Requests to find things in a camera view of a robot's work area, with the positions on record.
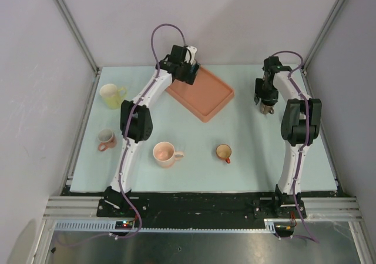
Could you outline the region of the dark blue mug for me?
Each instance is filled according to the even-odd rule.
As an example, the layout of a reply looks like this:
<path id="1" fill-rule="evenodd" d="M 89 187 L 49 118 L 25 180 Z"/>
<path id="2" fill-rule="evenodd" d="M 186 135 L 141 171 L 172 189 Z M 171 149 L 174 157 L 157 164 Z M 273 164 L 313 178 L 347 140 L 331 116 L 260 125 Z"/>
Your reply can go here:
<path id="1" fill-rule="evenodd" d="M 192 66 L 192 70 L 191 70 L 192 74 L 193 74 L 193 75 L 197 75 L 197 71 L 199 70 L 199 68 L 200 68 L 200 65 L 199 65 L 198 63 L 195 63 L 195 64 Z"/>

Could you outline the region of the small orange mug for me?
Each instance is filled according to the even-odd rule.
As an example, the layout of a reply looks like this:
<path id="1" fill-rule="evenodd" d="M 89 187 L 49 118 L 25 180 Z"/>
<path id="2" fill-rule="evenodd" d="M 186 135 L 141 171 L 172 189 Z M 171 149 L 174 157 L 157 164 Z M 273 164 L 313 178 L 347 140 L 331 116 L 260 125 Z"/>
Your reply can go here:
<path id="1" fill-rule="evenodd" d="M 232 154 L 231 147 L 226 144 L 221 144 L 216 148 L 216 156 L 227 164 L 230 163 L 230 156 Z"/>

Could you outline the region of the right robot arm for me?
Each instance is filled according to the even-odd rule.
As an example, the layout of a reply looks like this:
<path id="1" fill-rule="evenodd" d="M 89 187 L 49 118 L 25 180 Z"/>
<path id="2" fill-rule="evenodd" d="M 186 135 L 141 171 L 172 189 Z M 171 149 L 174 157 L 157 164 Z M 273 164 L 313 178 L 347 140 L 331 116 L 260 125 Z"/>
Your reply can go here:
<path id="1" fill-rule="evenodd" d="M 310 146 L 318 137 L 322 102 L 304 92 L 293 79 L 294 70 L 277 54 L 264 60 L 264 75 L 255 81 L 254 101 L 264 115 L 272 114 L 279 97 L 286 102 L 281 121 L 285 141 L 283 170 L 270 200 L 255 200 L 256 218 L 290 218 L 304 215 L 300 179 Z"/>

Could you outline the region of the large peach mug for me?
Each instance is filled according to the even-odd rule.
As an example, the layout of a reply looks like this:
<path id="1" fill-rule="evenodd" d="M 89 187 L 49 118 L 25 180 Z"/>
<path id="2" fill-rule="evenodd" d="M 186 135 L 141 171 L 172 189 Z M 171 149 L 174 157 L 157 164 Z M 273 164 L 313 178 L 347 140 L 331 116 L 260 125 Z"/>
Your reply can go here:
<path id="1" fill-rule="evenodd" d="M 170 142 L 157 143 L 153 148 L 152 154 L 157 165 L 162 168 L 172 167 L 176 161 L 184 158 L 184 153 L 176 151 Z"/>

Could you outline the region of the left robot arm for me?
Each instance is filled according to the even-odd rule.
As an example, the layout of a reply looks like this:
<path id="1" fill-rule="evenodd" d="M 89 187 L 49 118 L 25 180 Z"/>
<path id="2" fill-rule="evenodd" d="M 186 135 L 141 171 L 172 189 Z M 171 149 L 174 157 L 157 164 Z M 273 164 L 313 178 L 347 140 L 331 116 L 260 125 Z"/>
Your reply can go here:
<path id="1" fill-rule="evenodd" d="M 152 134 L 150 108 L 174 81 L 193 85 L 200 68 L 196 53 L 194 46 L 173 45 L 171 53 L 156 64 L 152 77 L 142 91 L 131 101 L 124 100 L 121 104 L 122 150 L 113 181 L 104 193 L 104 201 L 117 216 L 125 216 L 130 211 L 130 202 L 123 195 L 132 188 L 138 152 Z"/>

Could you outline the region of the yellow faceted mug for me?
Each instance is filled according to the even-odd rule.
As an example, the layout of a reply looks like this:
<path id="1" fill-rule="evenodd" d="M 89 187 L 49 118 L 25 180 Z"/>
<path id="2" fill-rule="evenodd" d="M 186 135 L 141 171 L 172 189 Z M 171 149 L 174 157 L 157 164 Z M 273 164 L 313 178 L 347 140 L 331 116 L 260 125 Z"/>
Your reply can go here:
<path id="1" fill-rule="evenodd" d="M 118 88 L 115 84 L 112 83 L 103 85 L 99 90 L 99 95 L 103 99 L 106 106 L 110 109 L 120 108 L 126 96 L 126 93 L 126 88 Z"/>

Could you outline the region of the pink mug with handle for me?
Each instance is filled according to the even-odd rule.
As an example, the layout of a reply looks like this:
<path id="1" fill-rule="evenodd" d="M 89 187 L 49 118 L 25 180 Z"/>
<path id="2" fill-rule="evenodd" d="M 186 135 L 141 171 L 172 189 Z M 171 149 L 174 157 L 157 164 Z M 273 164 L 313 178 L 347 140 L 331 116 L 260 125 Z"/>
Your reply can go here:
<path id="1" fill-rule="evenodd" d="M 111 129 L 102 129 L 98 134 L 98 141 L 98 151 L 100 152 L 113 149 L 117 145 L 115 133 Z"/>

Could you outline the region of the brown striped mug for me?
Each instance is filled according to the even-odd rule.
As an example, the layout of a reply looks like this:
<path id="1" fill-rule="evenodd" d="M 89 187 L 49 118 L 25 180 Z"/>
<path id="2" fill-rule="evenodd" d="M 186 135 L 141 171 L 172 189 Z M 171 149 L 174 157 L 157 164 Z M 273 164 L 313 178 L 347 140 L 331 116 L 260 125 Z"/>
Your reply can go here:
<path id="1" fill-rule="evenodd" d="M 264 103 L 260 103 L 260 112 L 263 114 L 263 115 L 267 115 L 267 114 L 274 114 L 274 106 L 273 105 L 265 105 Z"/>

